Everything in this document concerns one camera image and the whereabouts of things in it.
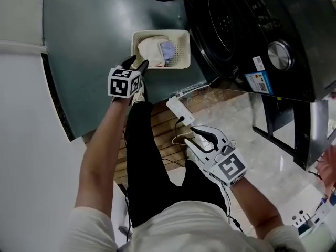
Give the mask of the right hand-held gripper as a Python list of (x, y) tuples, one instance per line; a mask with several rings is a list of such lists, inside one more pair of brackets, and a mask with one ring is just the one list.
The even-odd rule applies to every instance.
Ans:
[(210, 150), (204, 150), (192, 139), (185, 138), (188, 148), (203, 163), (209, 164), (206, 172), (217, 181), (231, 187), (244, 177), (246, 162), (232, 141), (219, 129), (205, 125), (192, 126), (191, 130), (209, 142)]

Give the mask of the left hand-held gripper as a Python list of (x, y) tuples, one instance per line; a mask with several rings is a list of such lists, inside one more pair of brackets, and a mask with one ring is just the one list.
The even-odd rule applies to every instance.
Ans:
[(137, 56), (127, 57), (108, 75), (108, 95), (115, 98), (131, 98), (140, 88), (141, 78), (146, 73), (149, 61), (144, 60), (136, 70), (131, 70)]

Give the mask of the cream clothes garment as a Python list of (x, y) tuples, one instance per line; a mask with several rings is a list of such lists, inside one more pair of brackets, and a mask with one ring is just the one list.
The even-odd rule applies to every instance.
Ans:
[(164, 67), (169, 62), (164, 57), (161, 47), (161, 44), (167, 41), (165, 36), (152, 36), (138, 44), (139, 54), (144, 60), (148, 60), (149, 67)]

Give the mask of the cream plastic basket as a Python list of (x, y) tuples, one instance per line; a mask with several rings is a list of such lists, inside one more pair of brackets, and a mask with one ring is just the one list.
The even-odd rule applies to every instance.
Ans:
[(132, 35), (131, 55), (136, 55), (133, 67), (138, 67), (143, 62), (143, 57), (138, 50), (138, 44), (143, 40), (154, 37), (165, 36), (175, 47), (175, 53), (170, 62), (163, 67), (149, 67), (149, 69), (185, 69), (191, 64), (190, 34), (181, 29), (164, 30), (143, 30), (136, 31)]

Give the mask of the dark front-load washing machine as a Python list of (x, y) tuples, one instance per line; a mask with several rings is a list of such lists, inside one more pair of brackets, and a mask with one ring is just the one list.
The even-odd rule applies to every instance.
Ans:
[(243, 91), (308, 102), (336, 91), (336, 0), (184, 0), (184, 6), (208, 66)]

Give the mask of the person's left forearm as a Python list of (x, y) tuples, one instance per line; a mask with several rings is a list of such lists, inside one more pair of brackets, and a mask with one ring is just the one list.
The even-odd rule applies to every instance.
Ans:
[(91, 138), (81, 162), (75, 207), (90, 207), (111, 216), (113, 179), (130, 102), (112, 102)]

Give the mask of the person's right forearm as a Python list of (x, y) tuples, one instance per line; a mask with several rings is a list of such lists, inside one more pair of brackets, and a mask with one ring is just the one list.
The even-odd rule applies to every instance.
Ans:
[(240, 179), (230, 190), (259, 239), (264, 239), (272, 230), (284, 225), (274, 204), (246, 178)]

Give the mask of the person's right white shoe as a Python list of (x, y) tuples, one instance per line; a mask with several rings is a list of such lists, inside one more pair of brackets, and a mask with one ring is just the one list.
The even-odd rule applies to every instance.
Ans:
[(194, 152), (190, 148), (186, 148), (186, 156), (188, 160), (194, 162), (198, 166), (200, 165), (198, 157), (194, 154)]

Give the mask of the person's white shoe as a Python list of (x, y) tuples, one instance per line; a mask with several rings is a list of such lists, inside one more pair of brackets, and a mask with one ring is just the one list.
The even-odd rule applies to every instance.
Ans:
[(144, 83), (141, 83), (141, 87), (139, 90), (134, 94), (131, 105), (134, 105), (138, 102), (145, 102), (146, 101), (146, 88)]
[(188, 160), (194, 162), (198, 166), (200, 165), (198, 157), (194, 154), (194, 152), (190, 148), (186, 148), (186, 156)]

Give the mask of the person's left white shoe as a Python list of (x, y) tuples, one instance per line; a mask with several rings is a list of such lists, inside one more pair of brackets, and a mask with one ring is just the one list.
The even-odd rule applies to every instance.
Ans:
[(134, 105), (138, 102), (145, 102), (146, 101), (146, 88), (144, 83), (141, 83), (141, 87), (139, 90), (134, 94), (131, 105)]

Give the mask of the white power strip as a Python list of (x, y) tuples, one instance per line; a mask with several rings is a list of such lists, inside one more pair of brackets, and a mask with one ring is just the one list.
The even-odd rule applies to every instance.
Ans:
[(195, 121), (195, 118), (190, 110), (176, 96), (169, 98), (166, 106), (185, 126), (188, 126)]

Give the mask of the wooden slat platform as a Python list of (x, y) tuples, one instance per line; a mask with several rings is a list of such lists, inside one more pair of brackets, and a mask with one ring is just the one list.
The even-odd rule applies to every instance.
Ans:
[[(196, 113), (242, 94), (241, 91), (206, 87), (185, 95), (181, 98), (181, 102), (191, 113)], [(167, 171), (182, 167), (185, 162), (182, 146), (172, 144), (172, 140), (176, 133), (187, 133), (188, 127), (182, 123), (177, 123), (177, 121), (178, 117), (166, 106), (165, 101), (154, 105), (151, 113), (151, 126), (156, 146), (160, 151)], [(122, 184), (123, 186), (128, 183), (126, 147), (123, 140), (120, 141), (114, 180), (117, 184)]]

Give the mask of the person's black trousers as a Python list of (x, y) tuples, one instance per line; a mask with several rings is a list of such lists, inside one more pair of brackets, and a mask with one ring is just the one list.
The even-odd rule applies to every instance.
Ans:
[(140, 226), (181, 201), (211, 203), (226, 211), (219, 186), (194, 162), (185, 162), (186, 172), (181, 186), (170, 181), (153, 136), (152, 109), (153, 104), (149, 102), (135, 103), (127, 120), (128, 202), (132, 226)]

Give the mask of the person's white t-shirt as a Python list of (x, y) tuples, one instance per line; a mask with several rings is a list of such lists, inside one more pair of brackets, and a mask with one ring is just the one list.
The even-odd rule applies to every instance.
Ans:
[(280, 226), (264, 239), (232, 229), (218, 206), (183, 201), (142, 225), (118, 247), (111, 219), (89, 207), (72, 210), (60, 252), (306, 252), (298, 230)]

